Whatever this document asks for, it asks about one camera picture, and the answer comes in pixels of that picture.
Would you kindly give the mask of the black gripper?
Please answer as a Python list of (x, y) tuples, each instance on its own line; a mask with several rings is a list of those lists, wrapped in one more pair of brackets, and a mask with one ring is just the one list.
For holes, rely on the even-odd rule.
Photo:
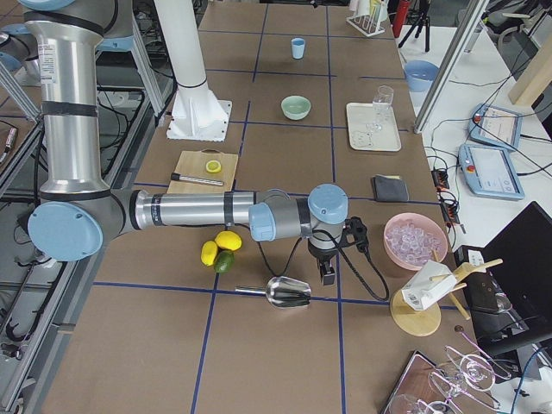
[(336, 280), (336, 270), (331, 261), (337, 255), (338, 248), (331, 242), (329, 248), (320, 248), (316, 246), (313, 239), (308, 240), (308, 250), (317, 260), (320, 273), (320, 280), (323, 285), (333, 285)]

